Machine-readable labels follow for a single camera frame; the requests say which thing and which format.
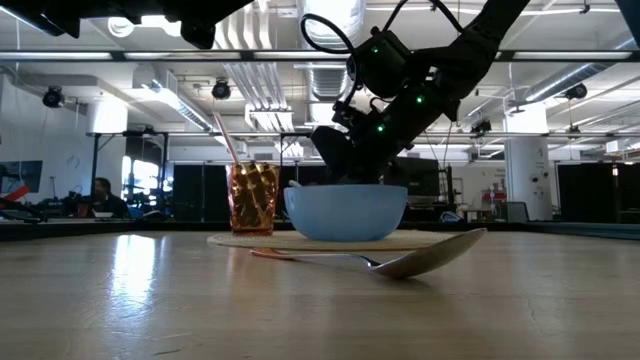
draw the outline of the light blue bowl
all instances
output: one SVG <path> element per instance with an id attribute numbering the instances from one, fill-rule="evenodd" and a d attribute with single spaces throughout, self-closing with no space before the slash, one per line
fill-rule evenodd
<path id="1" fill-rule="evenodd" d="M 284 190 L 287 213 L 302 235 L 319 241 L 375 241 L 400 224 L 407 189 L 387 185 L 326 185 Z"/>

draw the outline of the round placemat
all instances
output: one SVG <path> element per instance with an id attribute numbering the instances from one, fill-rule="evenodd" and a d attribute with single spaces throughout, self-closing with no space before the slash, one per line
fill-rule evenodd
<path id="1" fill-rule="evenodd" d="M 398 230 L 380 241 L 330 242 L 310 240 L 296 231 L 276 231 L 272 236 L 218 234 L 207 238 L 207 242 L 230 247 L 289 251 L 410 251 L 425 248 L 453 236 L 429 231 Z"/>

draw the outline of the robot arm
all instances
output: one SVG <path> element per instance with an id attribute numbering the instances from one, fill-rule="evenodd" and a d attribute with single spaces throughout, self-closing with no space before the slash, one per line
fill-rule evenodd
<path id="1" fill-rule="evenodd" d="M 388 27 L 404 5 L 401 1 L 382 31 L 352 49 L 347 62 L 354 86 L 366 86 L 381 98 L 394 98 L 383 110 L 363 113 L 351 106 L 353 92 L 336 102 L 333 121 L 349 131 L 318 127 L 311 135 L 336 182 L 374 183 L 384 168 L 442 114 L 457 121 L 460 101 L 489 71 L 500 42 L 529 0 L 488 0 L 464 29 L 440 2 L 432 0 L 460 36 L 449 46 L 411 52 Z M 326 19 L 305 15 L 326 24 Z M 303 36 L 308 39 L 302 22 Z"/>

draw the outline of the orange glass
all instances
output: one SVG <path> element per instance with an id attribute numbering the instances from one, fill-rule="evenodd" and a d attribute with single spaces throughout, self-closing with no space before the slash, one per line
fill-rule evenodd
<path id="1" fill-rule="evenodd" d="M 227 165 L 227 186 L 234 234 L 273 234 L 280 167 L 271 164 Z"/>

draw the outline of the spoon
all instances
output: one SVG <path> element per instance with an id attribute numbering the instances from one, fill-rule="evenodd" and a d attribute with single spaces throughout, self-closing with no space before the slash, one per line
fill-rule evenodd
<path id="1" fill-rule="evenodd" d="M 268 248 L 253 249 L 251 254 L 279 260 L 350 257 L 367 264 L 369 271 L 375 274 L 393 279 L 404 279 L 424 274 L 450 263 L 469 250 L 486 233 L 487 229 L 471 230 L 382 264 L 357 254 L 285 254 Z"/>

